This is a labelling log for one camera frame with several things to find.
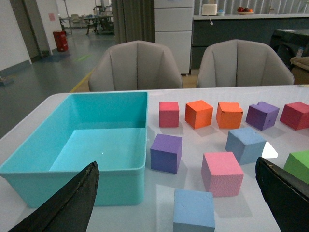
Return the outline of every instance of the white appliance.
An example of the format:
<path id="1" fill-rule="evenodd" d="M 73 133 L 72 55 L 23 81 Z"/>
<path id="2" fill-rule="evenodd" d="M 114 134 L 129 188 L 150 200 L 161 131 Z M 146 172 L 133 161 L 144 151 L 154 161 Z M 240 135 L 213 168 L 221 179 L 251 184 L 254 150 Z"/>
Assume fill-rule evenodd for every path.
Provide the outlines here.
<path id="1" fill-rule="evenodd" d="M 217 15 L 217 4 L 203 4 L 202 15 Z"/>
<path id="2" fill-rule="evenodd" d="M 194 0 L 155 0 L 155 42 L 169 47 L 181 74 L 190 73 Z"/>

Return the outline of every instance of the chair backrest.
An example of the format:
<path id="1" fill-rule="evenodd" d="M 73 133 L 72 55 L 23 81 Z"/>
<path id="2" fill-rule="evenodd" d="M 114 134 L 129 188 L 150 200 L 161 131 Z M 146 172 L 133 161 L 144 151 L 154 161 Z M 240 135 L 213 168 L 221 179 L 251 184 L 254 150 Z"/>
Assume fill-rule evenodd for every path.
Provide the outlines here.
<path id="1" fill-rule="evenodd" d="M 292 85 L 294 77 L 275 51 L 263 43 L 230 40 L 209 46 L 198 87 Z"/>
<path id="2" fill-rule="evenodd" d="M 170 49 L 145 41 L 110 47 L 89 77 L 90 91 L 181 87 L 182 77 Z"/>
<path id="3" fill-rule="evenodd" d="M 79 19 L 79 16 L 78 14 L 71 14 L 71 20 L 73 23 L 79 23 L 80 19 Z"/>

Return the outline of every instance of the gray curtain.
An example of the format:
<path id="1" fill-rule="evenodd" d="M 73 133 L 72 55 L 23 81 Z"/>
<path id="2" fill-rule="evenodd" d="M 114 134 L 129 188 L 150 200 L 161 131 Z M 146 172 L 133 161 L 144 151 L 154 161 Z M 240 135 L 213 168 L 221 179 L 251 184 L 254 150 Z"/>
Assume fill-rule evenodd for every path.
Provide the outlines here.
<path id="1" fill-rule="evenodd" d="M 115 39 L 119 44 L 135 40 L 155 42 L 154 0 L 113 0 Z"/>

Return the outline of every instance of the blue cube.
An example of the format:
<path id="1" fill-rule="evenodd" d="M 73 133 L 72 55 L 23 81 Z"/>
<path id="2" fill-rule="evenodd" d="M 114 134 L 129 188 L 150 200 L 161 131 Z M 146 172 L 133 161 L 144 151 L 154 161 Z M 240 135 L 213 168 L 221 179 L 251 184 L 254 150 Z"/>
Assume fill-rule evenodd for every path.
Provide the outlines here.
<path id="1" fill-rule="evenodd" d="M 182 157 L 182 137 L 158 134 L 150 148 L 151 169 L 176 174 Z"/>
<path id="2" fill-rule="evenodd" d="M 225 149 L 234 153 L 240 165 L 255 163 L 262 156 L 266 140 L 250 127 L 230 130 Z"/>
<path id="3" fill-rule="evenodd" d="M 214 232 L 214 207 L 211 192 L 175 190 L 174 232 Z"/>

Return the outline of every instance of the white table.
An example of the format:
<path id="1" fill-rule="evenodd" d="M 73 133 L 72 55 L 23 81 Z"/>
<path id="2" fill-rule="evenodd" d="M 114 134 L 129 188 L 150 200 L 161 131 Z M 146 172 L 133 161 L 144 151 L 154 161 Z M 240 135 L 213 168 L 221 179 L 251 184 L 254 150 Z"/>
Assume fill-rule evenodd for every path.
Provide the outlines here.
<path id="1" fill-rule="evenodd" d="M 249 105 L 265 101 L 280 108 L 276 124 L 258 131 L 276 149 L 279 157 L 271 161 L 283 167 L 290 152 L 309 149 L 309 129 L 295 131 L 279 122 L 287 103 L 309 103 L 309 87 L 232 87 L 208 89 L 150 90 L 148 144 L 145 170 L 145 199 L 137 206 L 94 207 L 87 231 L 171 232 L 173 228 L 174 190 L 204 191 L 201 164 L 204 152 L 225 151 L 228 130 L 219 129 L 215 113 L 218 102 L 239 102 L 244 111 L 242 127 Z M 56 94 L 45 100 L 0 140 L 0 163 L 29 136 L 68 94 Z M 187 102 L 204 100 L 214 107 L 212 124 L 193 130 L 184 120 Z M 180 126 L 159 128 L 159 102 L 178 101 Z M 150 146 L 158 133 L 183 137 L 183 156 L 177 174 L 150 169 Z M 245 175 L 236 197 L 214 198 L 216 232 L 279 232 L 268 205 L 255 180 L 255 163 L 241 166 Z M 12 228 L 33 212 L 2 177 L 0 178 L 0 231 Z"/>

